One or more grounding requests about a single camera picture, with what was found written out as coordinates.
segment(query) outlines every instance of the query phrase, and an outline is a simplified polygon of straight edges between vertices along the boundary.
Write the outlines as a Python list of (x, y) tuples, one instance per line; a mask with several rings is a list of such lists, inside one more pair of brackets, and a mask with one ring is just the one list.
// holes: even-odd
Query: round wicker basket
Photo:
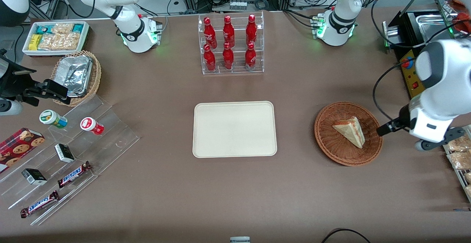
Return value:
[[(356, 116), (365, 136), (363, 148), (353, 145), (332, 124), (341, 119)], [(336, 102), (325, 106), (314, 123), (314, 134), (322, 151), (333, 161), (346, 166), (362, 166), (370, 163), (381, 151), (383, 139), (376, 129), (379, 123), (370, 111), (352, 102)]]
[[(65, 57), (78, 57), (78, 56), (88, 56), (93, 60), (93, 65), (92, 65), (92, 70), (91, 70), (92, 72), (90, 74), (90, 81), (87, 88), (87, 94), (82, 98), (72, 98), (70, 101), (70, 104), (67, 105), (70, 107), (77, 106), (82, 101), (92, 98), (96, 94), (96, 91), (98, 91), (98, 87), (100, 86), (100, 78), (101, 78), (100, 62), (98, 62), (96, 57), (88, 51), (75, 52)], [(51, 75), (52, 80), (54, 80), (54, 77), (56, 76), (57, 66), (59, 65), (59, 62), (57, 62), (56, 67), (54, 67), (54, 70), (52, 71), (52, 75)], [(66, 105), (66, 104), (61, 103), (58, 100), (54, 100), (54, 102), (60, 105)]]

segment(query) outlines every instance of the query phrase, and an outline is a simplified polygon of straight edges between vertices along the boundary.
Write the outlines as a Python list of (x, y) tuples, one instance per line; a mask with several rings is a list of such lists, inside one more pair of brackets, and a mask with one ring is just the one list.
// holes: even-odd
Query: brown table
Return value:
[[(397, 10), (378, 8), (377, 21)], [(471, 240), (471, 213), (452, 212), (467, 204), (442, 150), (421, 153), (417, 139), (397, 132), (385, 136), (375, 161), (351, 168), (328, 159), (313, 138), (316, 114), (335, 101), (357, 102), (387, 121), (371, 91), (396, 60), (383, 51), (368, 10), (342, 47), (313, 40), (284, 13), (265, 12), (266, 71), (237, 77), (201, 74), (197, 16), (170, 18), (162, 44), (144, 54), (124, 47), (111, 20), (89, 23), (88, 50), (103, 68), (99, 95), (142, 139), (41, 226), (0, 201), (0, 236), (7, 237), (0, 242), (320, 242), (341, 227), (372, 242)], [(22, 64), (42, 80), (56, 62), (25, 57)], [(195, 105), (257, 100), (275, 106), (274, 156), (193, 156)], [(407, 104), (399, 70), (383, 80), (378, 100), (391, 115)], [(20, 116), (0, 117), (0, 139), (20, 127), (46, 130), (37, 119), (46, 108), (69, 109), (51, 100), (25, 105)], [(335, 240), (362, 242), (346, 232)]]

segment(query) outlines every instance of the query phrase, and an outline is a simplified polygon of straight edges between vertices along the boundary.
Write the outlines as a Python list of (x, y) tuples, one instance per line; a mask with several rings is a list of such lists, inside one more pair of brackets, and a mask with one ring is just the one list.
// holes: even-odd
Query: coca-cola bottle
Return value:
[(222, 29), (224, 34), (224, 42), (228, 42), (231, 47), (236, 45), (236, 35), (234, 34), (234, 26), (231, 23), (231, 16), (224, 16), (224, 28)]
[(247, 28), (245, 29), (246, 35), (246, 42), (249, 45), (250, 42), (257, 41), (257, 25), (255, 24), (255, 15), (249, 15), (249, 23), (247, 24)]
[(216, 58), (214, 57), (214, 54), (211, 51), (211, 47), (209, 46), (209, 44), (205, 44), (203, 46), (203, 49), (205, 50), (203, 57), (205, 58), (205, 64), (208, 71), (215, 72), (216, 71)]
[(234, 68), (234, 52), (232, 52), (231, 45), (229, 42), (224, 43), (224, 51), (222, 52), (222, 57), (224, 57), (224, 67), (227, 70), (232, 70)]
[(254, 50), (254, 42), (250, 42), (247, 45), (247, 51), (245, 52), (245, 69), (248, 71), (253, 71), (255, 68), (255, 57), (257, 53)]
[(211, 20), (208, 17), (203, 19), (205, 23), (205, 40), (206, 43), (210, 45), (211, 49), (216, 49), (217, 41), (216, 41), (216, 32), (214, 27), (211, 25)]

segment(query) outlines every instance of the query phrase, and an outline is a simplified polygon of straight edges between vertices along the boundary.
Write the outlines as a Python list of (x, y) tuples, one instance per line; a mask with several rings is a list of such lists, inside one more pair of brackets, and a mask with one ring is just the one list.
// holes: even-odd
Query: cookie box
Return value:
[(31, 150), (44, 143), (42, 134), (22, 128), (0, 143), (0, 173), (13, 166)]

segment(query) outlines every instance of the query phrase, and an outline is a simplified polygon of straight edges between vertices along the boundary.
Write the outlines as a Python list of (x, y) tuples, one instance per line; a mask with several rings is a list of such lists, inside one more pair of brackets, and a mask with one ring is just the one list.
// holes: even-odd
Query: bread slice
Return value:
[(356, 147), (363, 148), (365, 136), (363, 135), (363, 131), (357, 117), (352, 116), (350, 119), (337, 121), (332, 127), (345, 136), (345, 138), (352, 142)]

